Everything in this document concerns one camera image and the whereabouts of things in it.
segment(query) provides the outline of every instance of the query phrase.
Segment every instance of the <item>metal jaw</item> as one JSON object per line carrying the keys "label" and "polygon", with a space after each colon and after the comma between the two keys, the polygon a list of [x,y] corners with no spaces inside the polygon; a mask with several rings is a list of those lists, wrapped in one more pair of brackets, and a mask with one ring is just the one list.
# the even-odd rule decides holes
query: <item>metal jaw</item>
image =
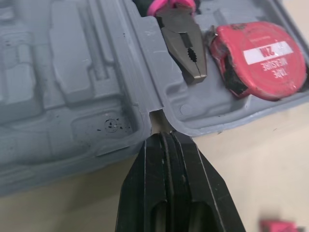
{"label": "metal jaw", "polygon": [[207,76],[202,33],[187,7],[163,8],[156,18],[169,53],[174,58],[187,82],[202,82]]}

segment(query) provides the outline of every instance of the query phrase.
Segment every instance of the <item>tape measure label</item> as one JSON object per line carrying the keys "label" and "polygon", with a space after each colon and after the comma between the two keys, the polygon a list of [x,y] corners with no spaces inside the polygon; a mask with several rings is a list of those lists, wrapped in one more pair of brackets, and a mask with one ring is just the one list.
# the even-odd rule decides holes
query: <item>tape measure label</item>
{"label": "tape measure label", "polygon": [[259,63],[273,58],[282,57],[294,51],[286,41],[268,44],[243,51],[248,65]]}

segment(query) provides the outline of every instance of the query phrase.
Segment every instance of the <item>pink pliers handle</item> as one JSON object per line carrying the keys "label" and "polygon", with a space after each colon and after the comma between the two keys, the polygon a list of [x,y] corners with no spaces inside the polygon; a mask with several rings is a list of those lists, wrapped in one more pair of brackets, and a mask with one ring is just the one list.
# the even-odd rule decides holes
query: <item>pink pliers handle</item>
{"label": "pink pliers handle", "polygon": [[155,16],[155,13],[161,8],[169,4],[170,8],[176,7],[176,4],[187,6],[192,9],[192,12],[196,10],[196,4],[194,0],[154,0],[147,10],[148,16]]}

